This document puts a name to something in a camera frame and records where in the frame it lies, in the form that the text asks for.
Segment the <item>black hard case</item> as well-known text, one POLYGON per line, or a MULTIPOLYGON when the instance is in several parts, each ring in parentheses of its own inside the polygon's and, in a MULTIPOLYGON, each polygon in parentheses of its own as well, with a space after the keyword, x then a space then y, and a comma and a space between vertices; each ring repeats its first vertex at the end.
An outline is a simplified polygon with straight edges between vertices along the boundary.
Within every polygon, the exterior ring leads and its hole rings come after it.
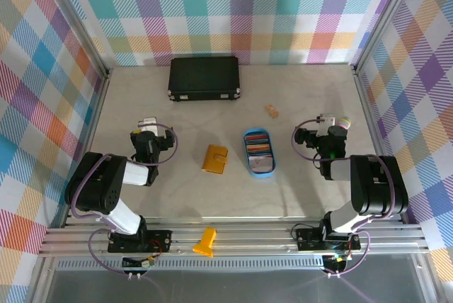
POLYGON ((171 60, 171 101, 236 100, 241 97, 237 57, 179 57, 171 60))

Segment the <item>aluminium frame post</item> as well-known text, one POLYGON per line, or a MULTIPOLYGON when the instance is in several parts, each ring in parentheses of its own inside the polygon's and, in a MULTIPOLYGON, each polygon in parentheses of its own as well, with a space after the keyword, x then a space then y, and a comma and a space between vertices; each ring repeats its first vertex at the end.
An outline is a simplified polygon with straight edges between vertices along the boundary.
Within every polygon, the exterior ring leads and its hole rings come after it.
POLYGON ((86 50, 88 57, 93 62, 97 72, 103 76, 104 79, 108 78, 109 68, 102 60, 101 55, 98 53, 91 36, 88 34, 80 16, 71 0, 57 0, 57 3, 62 9, 62 13, 66 16, 68 23, 74 29, 75 33, 79 36, 81 45, 86 50))
POLYGON ((360 55, 357 57, 356 62, 351 64, 352 70, 356 75, 359 76, 365 70, 366 63, 372 57, 379 41, 381 40, 386 28, 389 26, 391 20, 394 18, 402 1, 403 0, 387 0, 382 7, 382 12, 369 34, 360 55))

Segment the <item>white card with moon print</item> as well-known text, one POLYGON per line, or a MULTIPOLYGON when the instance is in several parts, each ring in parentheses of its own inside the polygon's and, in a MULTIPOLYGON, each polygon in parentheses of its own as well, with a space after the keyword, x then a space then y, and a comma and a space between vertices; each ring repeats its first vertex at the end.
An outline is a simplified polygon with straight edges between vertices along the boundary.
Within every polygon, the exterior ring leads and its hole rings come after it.
POLYGON ((254 173, 270 173, 273 170, 273 158, 267 156, 249 156, 248 164, 254 173))

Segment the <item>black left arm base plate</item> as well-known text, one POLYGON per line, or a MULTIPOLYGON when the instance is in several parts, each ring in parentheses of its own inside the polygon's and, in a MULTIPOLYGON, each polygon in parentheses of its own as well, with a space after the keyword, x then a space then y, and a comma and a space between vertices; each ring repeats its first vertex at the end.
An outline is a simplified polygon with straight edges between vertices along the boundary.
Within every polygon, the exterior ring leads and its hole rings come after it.
POLYGON ((134 235, 111 233, 108 253, 167 253, 171 235, 171 230, 146 230, 134 235))

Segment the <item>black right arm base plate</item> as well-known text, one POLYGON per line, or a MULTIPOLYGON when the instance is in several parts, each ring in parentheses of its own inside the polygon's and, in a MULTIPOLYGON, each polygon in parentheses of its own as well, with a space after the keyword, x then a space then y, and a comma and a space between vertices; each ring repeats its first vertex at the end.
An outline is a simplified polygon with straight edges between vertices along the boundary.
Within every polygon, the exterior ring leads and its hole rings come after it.
POLYGON ((357 234, 330 232, 326 229, 296 229, 298 251, 360 251, 360 238, 357 234))

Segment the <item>slotted metal strip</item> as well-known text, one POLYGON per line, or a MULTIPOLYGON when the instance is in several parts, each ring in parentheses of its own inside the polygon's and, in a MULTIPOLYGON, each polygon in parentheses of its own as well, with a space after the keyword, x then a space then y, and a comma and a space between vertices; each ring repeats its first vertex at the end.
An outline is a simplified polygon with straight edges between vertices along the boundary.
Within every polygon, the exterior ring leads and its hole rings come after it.
MULTIPOLYGON (((271 270, 320 270, 323 267, 323 258, 316 255, 283 255, 283 256, 256 256, 256 257, 195 257, 195 256, 169 256, 156 261, 156 265, 148 270, 123 268, 121 258, 108 258, 102 261, 113 270, 121 270, 123 273, 136 273, 158 270, 201 270, 201 271, 271 271, 271 270)), ((358 270, 368 268, 410 269, 414 268, 413 260, 409 255, 371 255, 362 263, 358 270)), ((60 258, 56 270, 59 271, 96 271, 105 270, 92 258, 68 257, 60 258)))

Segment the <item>yellow leather card holder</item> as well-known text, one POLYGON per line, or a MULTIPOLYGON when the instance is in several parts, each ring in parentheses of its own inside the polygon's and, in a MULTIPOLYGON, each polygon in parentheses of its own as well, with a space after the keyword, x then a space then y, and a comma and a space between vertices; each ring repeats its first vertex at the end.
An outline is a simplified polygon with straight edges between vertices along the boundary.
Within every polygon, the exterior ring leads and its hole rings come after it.
POLYGON ((202 170, 208 173, 223 174, 228 161, 228 149, 210 144, 207 148, 202 170))

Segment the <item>aluminium side rail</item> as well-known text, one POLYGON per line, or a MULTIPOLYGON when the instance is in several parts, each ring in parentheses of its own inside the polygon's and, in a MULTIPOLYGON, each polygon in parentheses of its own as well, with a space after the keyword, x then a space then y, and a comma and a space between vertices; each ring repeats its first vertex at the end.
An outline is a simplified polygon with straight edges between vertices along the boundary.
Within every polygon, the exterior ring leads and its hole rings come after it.
MULTIPOLYGON (((91 117, 91 121, 90 121, 90 124, 88 126, 88 132, 87 132, 87 135, 86 135, 85 142, 82 145, 82 150, 81 150, 81 152, 79 154, 79 158, 76 160, 75 169, 72 170, 72 171, 76 170, 76 167, 79 165, 79 162, 80 162, 81 158, 83 157, 83 155, 86 152, 89 152, 91 147, 92 147, 93 139, 94 139, 94 136, 95 136, 95 133, 96 133, 96 128, 98 126, 98 121, 99 121, 99 118, 101 116, 101 111, 103 109, 103 104, 105 102, 105 97, 106 97, 107 92, 108 92, 108 87, 109 87, 109 84, 110 84, 111 76, 112 75, 109 75, 108 78, 106 80, 104 80, 103 83, 102 83, 102 87, 101 87, 101 90, 100 90, 100 93, 99 93, 99 96, 98 96, 98 100, 96 102, 96 106, 95 106, 95 108, 93 110, 93 115, 91 117)), ((64 205, 64 210, 62 211, 62 217, 61 217, 57 227, 62 228, 62 227, 65 226, 66 220, 67 220, 67 218, 69 216, 69 211, 70 211, 70 206, 65 204, 64 205)))
POLYGON ((352 72, 374 152, 352 158, 353 204, 369 221, 398 219, 408 209, 408 193, 394 156, 384 151, 365 86, 352 72))

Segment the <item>yellow plastic scraper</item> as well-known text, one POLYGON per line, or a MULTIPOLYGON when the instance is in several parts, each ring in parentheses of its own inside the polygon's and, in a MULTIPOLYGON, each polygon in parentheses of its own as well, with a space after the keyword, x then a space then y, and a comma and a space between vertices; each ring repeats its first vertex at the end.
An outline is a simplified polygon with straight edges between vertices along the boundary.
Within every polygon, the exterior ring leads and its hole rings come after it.
POLYGON ((216 235, 217 231, 215 228, 207 227, 202 235, 200 242, 193 246, 193 252, 212 258, 214 255, 212 245, 214 243, 216 235))

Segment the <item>small connector board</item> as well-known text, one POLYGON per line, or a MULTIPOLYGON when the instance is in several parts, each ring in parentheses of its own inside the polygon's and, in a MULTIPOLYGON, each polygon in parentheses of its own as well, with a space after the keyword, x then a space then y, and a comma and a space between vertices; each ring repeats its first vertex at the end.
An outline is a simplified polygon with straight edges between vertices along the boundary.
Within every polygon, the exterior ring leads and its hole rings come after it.
POLYGON ((323 258, 323 272, 337 273, 343 272, 348 266, 348 261, 352 259, 351 255, 346 254, 333 254, 322 256, 323 258))
POLYGON ((155 265, 156 265, 156 258, 154 256, 148 256, 146 258, 122 257, 122 267, 123 268, 148 270, 152 266, 155 266, 155 265))

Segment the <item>aluminium frame rail beam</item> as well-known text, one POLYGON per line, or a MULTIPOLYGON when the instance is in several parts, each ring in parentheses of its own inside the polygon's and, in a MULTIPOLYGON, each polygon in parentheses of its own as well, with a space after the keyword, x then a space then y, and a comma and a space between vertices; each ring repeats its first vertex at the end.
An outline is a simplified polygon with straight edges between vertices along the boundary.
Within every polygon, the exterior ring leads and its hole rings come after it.
MULTIPOLYGON (((206 227, 217 231, 213 243, 215 256, 274 256, 296 254, 296 230, 291 221, 275 222, 184 222, 147 225, 149 230, 170 230, 170 256, 191 256, 193 246, 202 238, 206 227)), ((68 224, 49 229, 39 256, 87 256, 88 238, 100 224, 68 224)), ((365 227, 371 236, 371 254, 427 253, 428 243, 417 224, 400 221, 374 222, 365 227)))

